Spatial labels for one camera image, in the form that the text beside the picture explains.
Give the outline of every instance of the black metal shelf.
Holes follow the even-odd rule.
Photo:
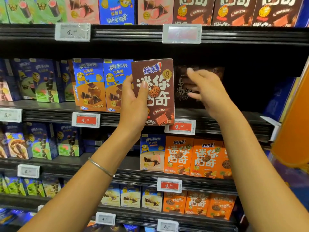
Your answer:
[[[0,40],[55,41],[48,24],[0,24]],[[161,42],[162,26],[92,25],[91,41]],[[307,28],[203,26],[202,43],[309,45]]]
[[[39,196],[20,196],[0,194],[0,207],[20,209],[29,212],[37,212],[39,205],[45,205],[51,198]],[[230,221],[207,218],[205,216],[174,214],[149,210],[146,208],[127,208],[98,206],[99,212],[116,214],[116,222],[134,224],[140,226],[157,227],[158,219],[173,220],[179,222],[180,231],[194,232],[237,232],[237,223]]]
[[[83,112],[74,102],[39,103],[35,100],[16,102],[0,101],[0,107],[23,109],[23,121],[71,123],[72,112]],[[97,112],[101,114],[101,126],[116,127],[119,113]],[[243,112],[257,138],[261,141],[270,139],[273,126],[260,117],[260,113]],[[175,109],[175,118],[196,120],[196,133],[220,135],[220,127],[216,120],[203,109]]]
[[[23,160],[14,157],[7,159],[1,158],[0,171],[4,173],[14,171],[17,174],[17,166],[19,164],[33,164],[40,166],[40,171],[43,175],[71,178],[91,155],[91,153],[84,153],[80,157],[57,156],[53,160],[39,158]],[[112,182],[114,183],[157,187],[158,177],[172,178],[182,180],[183,190],[237,195],[237,190],[233,180],[209,179],[140,170],[139,156],[126,156],[115,175],[116,177],[112,179]]]

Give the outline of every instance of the price label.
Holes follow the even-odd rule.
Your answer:
[[[102,225],[114,226],[116,222],[116,214],[97,212],[95,214],[95,223]]]
[[[158,178],[157,191],[181,193],[182,180],[169,179],[169,178]]]
[[[22,109],[1,107],[0,121],[21,123],[22,113],[23,113]]]
[[[158,219],[157,230],[161,232],[178,232],[179,223],[176,221]]]
[[[96,113],[72,113],[72,126],[99,128],[100,127],[100,114]]]
[[[201,24],[163,24],[162,43],[200,44]]]
[[[17,176],[23,178],[39,178],[40,166],[30,164],[19,164],[17,166]]]
[[[90,23],[56,23],[56,41],[90,41]]]
[[[38,207],[38,212],[42,209],[42,207],[44,207],[44,205],[40,205],[40,206]]]
[[[174,125],[165,125],[164,132],[169,134],[195,135],[195,120],[175,119]]]

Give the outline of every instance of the silver bangle bracelet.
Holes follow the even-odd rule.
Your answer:
[[[101,167],[100,165],[98,165],[96,162],[94,162],[90,157],[88,157],[88,160],[90,160],[90,162],[92,164],[94,164],[95,166],[97,166],[99,169],[101,169],[103,172],[105,172],[107,175],[109,175],[110,177],[114,178],[115,174],[111,174],[109,171],[107,171],[105,168]]]

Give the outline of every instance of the pink snack box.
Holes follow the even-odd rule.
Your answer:
[[[98,0],[65,0],[68,22],[100,24]]]
[[[174,0],[137,0],[139,25],[173,23]]]

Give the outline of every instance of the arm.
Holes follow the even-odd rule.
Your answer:
[[[123,82],[119,125],[92,155],[92,160],[114,174],[141,136],[147,119],[148,85],[142,82],[138,97],[131,89],[132,76]],[[112,178],[87,161],[68,184],[19,231],[82,231],[96,213]]]
[[[211,72],[188,69],[187,88],[214,117],[222,132],[238,195],[256,231],[308,231],[309,213],[264,154],[250,125]]]

